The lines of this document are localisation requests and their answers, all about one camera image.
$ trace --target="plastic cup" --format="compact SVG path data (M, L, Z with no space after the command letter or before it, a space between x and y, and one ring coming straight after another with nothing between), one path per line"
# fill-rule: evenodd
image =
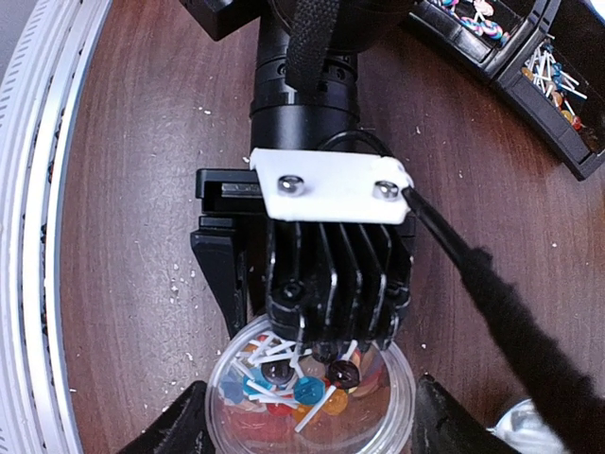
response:
M415 384L399 347L393 344L381 352L373 345L366 354L357 351L361 356L359 386L347 391L346 402L343 402L343 392L334 394L334 398L325 404L326 410L319 410L304 428L297 431L297 425L313 407L301 406L293 399L293 394L288 395L299 379L298 375L294 375L287 385L268 386L258 378L258 369L253 370L254 365L248 362L254 352L251 341L258 344L270 334L266 316L254 320L232 340L213 370L206 394L206 416L218 452L401 452L412 427ZM276 344L280 345L278 340L271 342L269 347ZM279 354L290 351L285 349ZM252 388L250 383L254 379L259 386ZM240 384L245 390L243 399L239 393ZM326 391L328 389L329 383L326 383ZM264 390L269 394L279 393L287 403L261 403L266 398Z

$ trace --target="black cable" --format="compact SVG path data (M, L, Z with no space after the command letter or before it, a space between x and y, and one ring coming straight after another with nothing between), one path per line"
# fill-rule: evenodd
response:
M402 191L412 212L450 256L476 309L544 421L574 453L605 453L605 400L557 342L535 322L514 286L492 269L492 257L470 249L413 188Z
M321 142L317 149L329 151L334 149L336 145L348 141L363 142L364 144L370 146L370 148L376 151L376 153L378 153L380 156L390 156L391 158L394 157L393 152L389 147L387 147L387 144L385 144L371 132L363 130L347 130L337 132L332 137L329 137Z
M463 257L471 250L469 245L413 187L408 186L401 193L412 212L437 239L454 265L460 268Z

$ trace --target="black strap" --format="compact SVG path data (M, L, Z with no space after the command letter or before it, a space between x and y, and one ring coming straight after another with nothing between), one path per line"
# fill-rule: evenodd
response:
M318 89L337 23L340 0L298 0L285 57L285 83L300 92Z

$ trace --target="white rim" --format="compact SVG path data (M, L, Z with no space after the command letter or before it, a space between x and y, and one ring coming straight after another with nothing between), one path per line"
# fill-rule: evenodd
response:
M0 453L82 452L61 336L61 206L79 96L110 4L39 0L0 86Z

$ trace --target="clear container lid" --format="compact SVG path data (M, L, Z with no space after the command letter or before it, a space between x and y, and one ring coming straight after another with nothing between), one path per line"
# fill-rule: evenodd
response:
M399 454L411 431L414 396L409 364L395 344L361 353L352 342L326 365L310 350L298 355L263 316L216 365L206 416L218 452L226 454Z

